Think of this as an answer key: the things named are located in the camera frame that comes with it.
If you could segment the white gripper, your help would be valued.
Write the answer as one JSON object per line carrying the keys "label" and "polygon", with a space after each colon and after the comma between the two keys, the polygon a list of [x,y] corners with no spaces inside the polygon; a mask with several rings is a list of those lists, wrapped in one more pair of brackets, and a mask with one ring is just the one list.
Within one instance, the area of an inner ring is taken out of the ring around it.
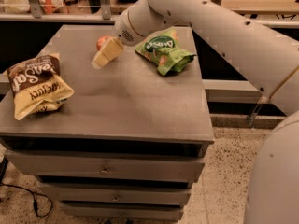
{"label": "white gripper", "polygon": [[108,39],[92,60],[92,67],[101,69],[123,52],[123,44],[134,46],[140,42],[140,35],[134,30],[129,20],[129,12],[123,11],[115,20],[114,34]]}

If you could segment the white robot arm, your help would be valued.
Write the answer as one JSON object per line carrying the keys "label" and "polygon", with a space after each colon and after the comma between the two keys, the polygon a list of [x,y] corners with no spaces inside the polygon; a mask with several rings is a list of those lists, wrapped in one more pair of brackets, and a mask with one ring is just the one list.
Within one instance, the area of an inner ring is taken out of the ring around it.
{"label": "white robot arm", "polygon": [[287,116],[256,156],[244,224],[299,224],[299,43],[208,0],[138,0],[100,46],[116,56],[175,23],[189,25]]}

